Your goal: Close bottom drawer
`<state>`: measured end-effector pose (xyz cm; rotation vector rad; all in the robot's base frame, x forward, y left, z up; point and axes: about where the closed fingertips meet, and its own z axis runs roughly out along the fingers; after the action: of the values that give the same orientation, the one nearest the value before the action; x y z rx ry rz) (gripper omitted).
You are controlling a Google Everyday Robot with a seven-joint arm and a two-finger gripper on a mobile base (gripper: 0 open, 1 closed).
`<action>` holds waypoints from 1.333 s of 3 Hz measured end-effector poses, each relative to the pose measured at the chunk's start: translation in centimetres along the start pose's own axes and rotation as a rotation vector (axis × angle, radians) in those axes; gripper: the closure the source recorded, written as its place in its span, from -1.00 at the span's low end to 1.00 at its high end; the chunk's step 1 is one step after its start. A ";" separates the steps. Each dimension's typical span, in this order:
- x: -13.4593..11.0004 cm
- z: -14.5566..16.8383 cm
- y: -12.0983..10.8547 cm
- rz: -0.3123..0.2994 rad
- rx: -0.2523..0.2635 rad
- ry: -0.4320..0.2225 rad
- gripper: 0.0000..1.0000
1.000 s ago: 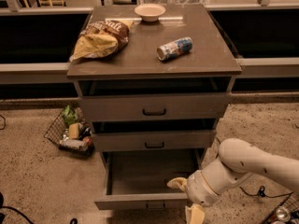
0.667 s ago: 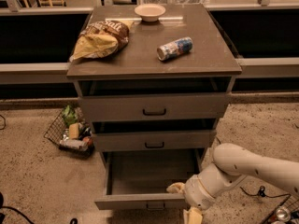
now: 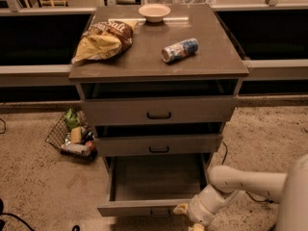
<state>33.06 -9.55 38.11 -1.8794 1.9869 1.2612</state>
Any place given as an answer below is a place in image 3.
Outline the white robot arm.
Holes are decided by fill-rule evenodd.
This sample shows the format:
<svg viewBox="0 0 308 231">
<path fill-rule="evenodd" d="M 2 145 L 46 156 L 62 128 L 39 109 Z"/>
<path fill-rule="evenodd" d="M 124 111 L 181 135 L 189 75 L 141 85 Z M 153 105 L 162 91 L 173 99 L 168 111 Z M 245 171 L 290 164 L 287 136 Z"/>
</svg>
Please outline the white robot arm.
<svg viewBox="0 0 308 231">
<path fill-rule="evenodd" d="M 220 209 L 244 193 L 254 193 L 279 204 L 275 231 L 308 231 L 308 155 L 297 159 L 287 173 L 215 166 L 208 178 L 209 184 L 202 192 L 173 210 L 193 222 L 190 231 L 205 231 Z"/>
</svg>

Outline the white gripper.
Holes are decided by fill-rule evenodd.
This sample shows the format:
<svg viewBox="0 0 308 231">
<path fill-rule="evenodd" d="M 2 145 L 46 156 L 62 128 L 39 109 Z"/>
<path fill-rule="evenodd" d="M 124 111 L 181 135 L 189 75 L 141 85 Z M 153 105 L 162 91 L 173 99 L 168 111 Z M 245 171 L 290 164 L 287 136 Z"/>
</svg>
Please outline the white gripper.
<svg viewBox="0 0 308 231">
<path fill-rule="evenodd" d="M 222 192 L 212 185 L 207 185 L 189 204 L 182 203 L 176 206 L 173 213 L 187 215 L 194 222 L 193 226 L 188 227 L 188 231 L 205 231 L 204 226 L 211 224 L 220 209 L 235 203 L 240 197 L 240 191 Z"/>
</svg>

